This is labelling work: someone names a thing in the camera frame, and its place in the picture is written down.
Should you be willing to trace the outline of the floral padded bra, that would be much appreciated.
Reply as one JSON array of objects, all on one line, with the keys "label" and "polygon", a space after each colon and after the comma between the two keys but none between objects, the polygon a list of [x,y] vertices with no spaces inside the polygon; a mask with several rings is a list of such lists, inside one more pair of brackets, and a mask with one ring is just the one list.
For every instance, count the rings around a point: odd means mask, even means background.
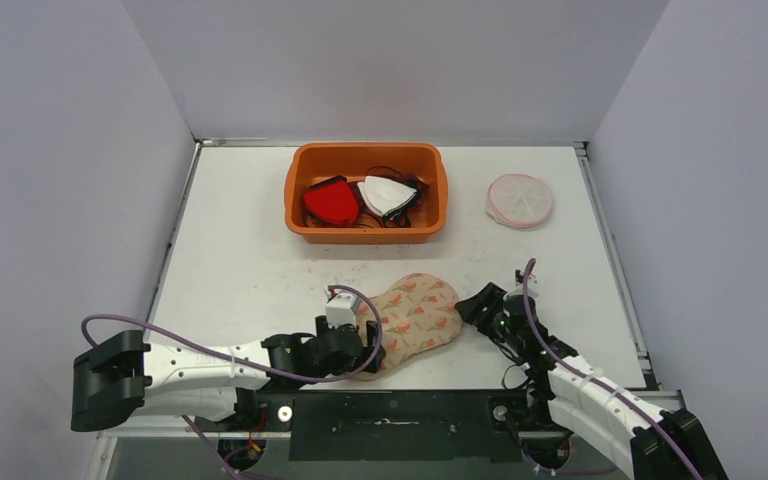
[{"label": "floral padded bra", "polygon": [[463,327],[455,309],[457,292],[431,274],[408,274],[370,300],[382,320],[386,355],[378,372],[359,373],[352,377],[354,381],[370,382],[393,374],[413,358],[452,342]]}]

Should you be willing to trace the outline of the white mesh laundry bag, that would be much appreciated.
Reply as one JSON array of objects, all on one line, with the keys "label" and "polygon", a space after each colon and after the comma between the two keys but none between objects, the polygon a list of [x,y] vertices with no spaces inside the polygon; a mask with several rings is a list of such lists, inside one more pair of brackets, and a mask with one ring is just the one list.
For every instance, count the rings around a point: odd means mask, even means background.
[{"label": "white mesh laundry bag", "polygon": [[488,187],[485,213],[496,223],[512,229],[536,227],[553,210],[550,187],[527,174],[504,174]]}]

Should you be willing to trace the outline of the white bra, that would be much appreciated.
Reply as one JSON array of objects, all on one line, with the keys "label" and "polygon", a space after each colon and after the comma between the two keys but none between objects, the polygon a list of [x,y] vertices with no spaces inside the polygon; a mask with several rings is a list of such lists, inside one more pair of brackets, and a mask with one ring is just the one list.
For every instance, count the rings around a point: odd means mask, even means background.
[{"label": "white bra", "polygon": [[414,187],[381,176],[367,176],[357,188],[367,209],[381,218],[409,207],[419,194]]}]

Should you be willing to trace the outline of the orange plastic tub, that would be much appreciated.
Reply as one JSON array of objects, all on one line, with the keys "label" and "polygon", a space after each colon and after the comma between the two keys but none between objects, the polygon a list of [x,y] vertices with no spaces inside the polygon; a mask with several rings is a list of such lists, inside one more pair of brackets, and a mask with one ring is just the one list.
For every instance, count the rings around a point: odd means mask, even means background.
[{"label": "orange plastic tub", "polygon": [[[427,185],[421,205],[409,210],[411,225],[379,227],[364,221],[359,227],[315,226],[306,221],[303,195],[309,187],[343,176],[360,181],[377,167],[412,174]],[[284,188],[287,228],[314,244],[420,244],[439,233],[447,220],[449,185],[439,150],[427,143],[331,142],[309,143],[296,150]]]}]

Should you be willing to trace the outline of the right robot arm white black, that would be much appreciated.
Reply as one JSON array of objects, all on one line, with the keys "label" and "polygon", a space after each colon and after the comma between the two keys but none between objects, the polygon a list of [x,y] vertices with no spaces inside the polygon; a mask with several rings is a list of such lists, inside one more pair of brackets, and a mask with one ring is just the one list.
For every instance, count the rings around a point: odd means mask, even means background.
[{"label": "right robot arm white black", "polygon": [[493,283],[455,305],[462,320],[523,368],[516,429],[559,427],[587,442],[630,479],[724,479],[727,473],[700,420],[619,386],[538,320],[535,299]]}]

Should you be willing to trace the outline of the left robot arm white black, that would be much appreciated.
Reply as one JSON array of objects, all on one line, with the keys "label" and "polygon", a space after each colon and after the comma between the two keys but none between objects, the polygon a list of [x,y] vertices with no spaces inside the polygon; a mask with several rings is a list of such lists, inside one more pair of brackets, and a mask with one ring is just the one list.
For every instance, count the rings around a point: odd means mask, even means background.
[{"label": "left robot arm white black", "polygon": [[171,344],[145,340],[143,322],[98,342],[73,362],[70,427],[96,432],[133,416],[189,416],[225,423],[233,430],[257,420],[259,391],[294,391],[376,373],[386,350],[381,325],[330,326],[316,319],[313,333],[274,334],[263,340],[206,347],[171,331]]}]

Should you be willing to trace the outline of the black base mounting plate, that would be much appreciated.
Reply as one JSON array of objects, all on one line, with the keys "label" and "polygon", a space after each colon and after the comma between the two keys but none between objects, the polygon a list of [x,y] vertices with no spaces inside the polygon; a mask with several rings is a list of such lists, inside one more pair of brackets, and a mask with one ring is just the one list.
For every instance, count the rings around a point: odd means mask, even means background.
[{"label": "black base mounting plate", "polygon": [[239,433],[291,461],[517,462],[521,449],[559,447],[570,432],[531,411],[523,390],[300,390],[243,394],[206,433]]}]

